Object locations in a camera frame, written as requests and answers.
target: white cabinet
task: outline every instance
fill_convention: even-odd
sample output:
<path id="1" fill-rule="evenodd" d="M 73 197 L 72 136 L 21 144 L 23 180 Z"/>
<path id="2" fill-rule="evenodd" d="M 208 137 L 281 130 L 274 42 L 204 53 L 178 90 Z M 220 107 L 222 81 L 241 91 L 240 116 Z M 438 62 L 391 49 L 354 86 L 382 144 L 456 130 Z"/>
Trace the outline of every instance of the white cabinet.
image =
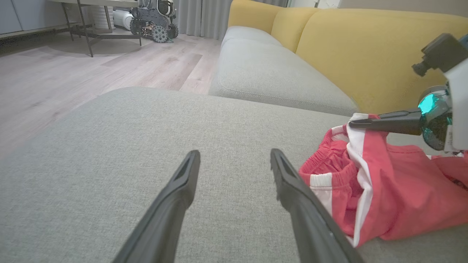
<path id="1" fill-rule="evenodd" d="M 65 14 L 60 3 L 48 0 L 13 0 L 13 4 L 22 30 L 66 24 Z"/>
<path id="2" fill-rule="evenodd" d="M 21 24 L 11 0 L 0 0 L 0 34 L 21 31 Z"/>

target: gray sofa cushion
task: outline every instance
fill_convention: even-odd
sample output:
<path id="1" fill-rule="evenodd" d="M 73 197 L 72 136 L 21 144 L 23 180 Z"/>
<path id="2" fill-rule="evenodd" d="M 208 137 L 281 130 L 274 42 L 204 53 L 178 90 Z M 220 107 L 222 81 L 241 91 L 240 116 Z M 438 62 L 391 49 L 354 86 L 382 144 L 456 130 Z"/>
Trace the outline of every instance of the gray sofa cushion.
<path id="1" fill-rule="evenodd" d="M 248 39 L 248 40 L 257 41 L 263 44 L 271 44 L 271 45 L 276 45 L 280 47 L 282 46 L 278 40 L 276 40 L 267 32 L 260 30 L 260 29 L 249 28 L 249 27 L 241 27 L 241 26 L 229 27 L 226 31 L 226 34 L 224 35 L 223 42 L 221 43 L 221 47 L 224 46 L 224 44 L 230 39 Z"/>
<path id="2" fill-rule="evenodd" d="M 111 262 L 186 153 L 198 149 L 197 191 L 176 262 L 298 262 L 270 149 L 299 168 L 325 132 L 347 120 L 151 88 L 112 91 L 0 161 L 0 258 Z M 390 140 L 423 144 L 416 136 Z M 458 227 L 371 241 L 360 251 L 369 262 L 463 262 L 467 236 Z"/>
<path id="3" fill-rule="evenodd" d="M 210 95 L 345 116 L 355 102 L 290 50 L 231 39 L 221 49 Z"/>

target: table leg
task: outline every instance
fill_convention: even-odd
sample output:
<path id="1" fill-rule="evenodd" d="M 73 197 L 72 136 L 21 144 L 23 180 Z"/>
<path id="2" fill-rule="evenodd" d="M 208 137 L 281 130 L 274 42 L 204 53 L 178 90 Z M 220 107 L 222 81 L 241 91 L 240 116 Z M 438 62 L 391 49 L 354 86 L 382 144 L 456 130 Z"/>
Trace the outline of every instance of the table leg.
<path id="1" fill-rule="evenodd" d="M 109 30 L 112 31 L 112 26 L 110 25 L 109 10 L 107 10 L 107 6 L 104 6 L 104 12 L 106 12 L 107 26 L 109 27 Z"/>
<path id="2" fill-rule="evenodd" d="M 86 43 L 88 44 L 89 53 L 91 54 L 91 57 L 93 57 L 93 51 L 91 50 L 91 45 L 89 44 L 88 31 L 86 30 L 86 24 L 85 24 L 85 19 L 83 17 L 83 10 L 81 9 L 80 0 L 77 0 L 77 2 L 78 2 L 78 9 L 80 11 L 80 16 L 81 16 L 81 23 L 83 23 L 83 29 L 85 30 Z"/>
<path id="3" fill-rule="evenodd" d="M 68 31 L 70 32 L 70 37 L 72 38 L 72 41 L 74 41 L 72 30 L 70 28 L 70 21 L 68 20 L 68 14 L 66 13 L 65 3 L 62 3 L 62 8 L 63 8 L 63 12 L 65 13 L 66 25 L 68 26 Z"/>
<path id="4" fill-rule="evenodd" d="M 80 28 L 78 27 L 78 25 L 75 25 L 75 28 L 76 28 L 76 31 L 80 31 Z"/>

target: teal camera lens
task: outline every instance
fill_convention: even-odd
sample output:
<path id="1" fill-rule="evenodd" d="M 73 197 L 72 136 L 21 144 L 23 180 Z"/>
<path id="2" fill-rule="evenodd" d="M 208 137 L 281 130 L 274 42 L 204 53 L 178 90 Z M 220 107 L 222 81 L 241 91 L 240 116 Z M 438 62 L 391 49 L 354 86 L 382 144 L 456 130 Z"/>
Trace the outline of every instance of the teal camera lens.
<path id="1" fill-rule="evenodd" d="M 448 92 L 427 95 L 418 105 L 421 110 L 423 139 L 437 151 L 444 150 L 447 127 L 452 125 L 452 112 L 447 104 Z"/>

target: sofa cushion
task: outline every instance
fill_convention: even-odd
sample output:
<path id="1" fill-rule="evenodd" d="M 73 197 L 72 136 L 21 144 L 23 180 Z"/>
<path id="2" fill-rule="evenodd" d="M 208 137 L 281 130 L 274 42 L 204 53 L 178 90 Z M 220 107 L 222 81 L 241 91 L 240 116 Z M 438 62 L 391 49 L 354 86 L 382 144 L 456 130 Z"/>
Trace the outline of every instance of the sofa cushion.
<path id="1" fill-rule="evenodd" d="M 111 262 L 186 153 L 198 149 L 197 190 L 176 262 L 298 262 L 270 149 L 299 168 L 325 132 L 347 120 L 151 88 L 109 92 L 0 161 L 0 257 Z M 399 134 L 389 141 L 424 144 Z M 369 262 L 463 262 L 466 236 L 468 227 L 457 227 L 375 240 L 360 251 Z"/>
<path id="2" fill-rule="evenodd" d="M 290 50 L 231 39 L 221 49 L 210 95 L 351 116 L 356 104 Z"/>
<path id="3" fill-rule="evenodd" d="M 283 47 L 296 52 L 302 31 L 309 18 L 321 9 L 314 7 L 290 7 L 281 9 L 276 14 L 271 35 Z"/>
<path id="4" fill-rule="evenodd" d="M 281 46 L 281 43 L 265 31 L 255 28 L 232 26 L 226 31 L 221 47 L 230 39 L 249 39 L 263 44 Z"/>
<path id="5" fill-rule="evenodd" d="M 413 108 L 425 89 L 443 85 L 440 70 L 421 78 L 411 65 L 422 61 L 421 49 L 440 34 L 460 38 L 467 32 L 468 18 L 461 16 L 330 8 L 310 17 L 296 54 L 362 112 L 380 114 Z"/>

